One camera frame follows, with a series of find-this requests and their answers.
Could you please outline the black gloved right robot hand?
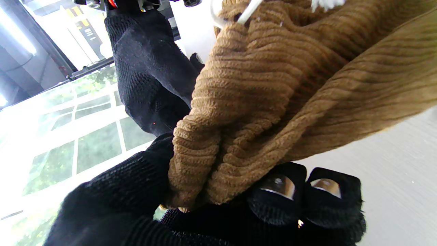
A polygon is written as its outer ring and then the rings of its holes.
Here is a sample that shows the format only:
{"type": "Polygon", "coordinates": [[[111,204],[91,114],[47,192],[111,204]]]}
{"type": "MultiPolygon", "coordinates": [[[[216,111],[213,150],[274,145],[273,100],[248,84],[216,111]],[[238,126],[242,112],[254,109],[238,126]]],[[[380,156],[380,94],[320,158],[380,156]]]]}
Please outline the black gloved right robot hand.
{"type": "Polygon", "coordinates": [[[157,10],[111,10],[104,23],[125,112],[146,133],[172,132],[191,110],[204,64],[196,53],[187,57],[179,49],[170,23],[157,10]]]}

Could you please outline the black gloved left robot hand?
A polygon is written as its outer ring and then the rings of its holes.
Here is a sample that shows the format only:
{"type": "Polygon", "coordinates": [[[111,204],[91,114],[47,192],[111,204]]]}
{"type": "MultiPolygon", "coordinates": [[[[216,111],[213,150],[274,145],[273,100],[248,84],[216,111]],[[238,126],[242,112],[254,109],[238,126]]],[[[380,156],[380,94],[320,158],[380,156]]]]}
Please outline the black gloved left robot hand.
{"type": "Polygon", "coordinates": [[[276,166],[249,191],[192,212],[169,209],[173,134],[87,181],[61,204],[45,246],[354,246],[366,232],[359,178],[276,166]]]}

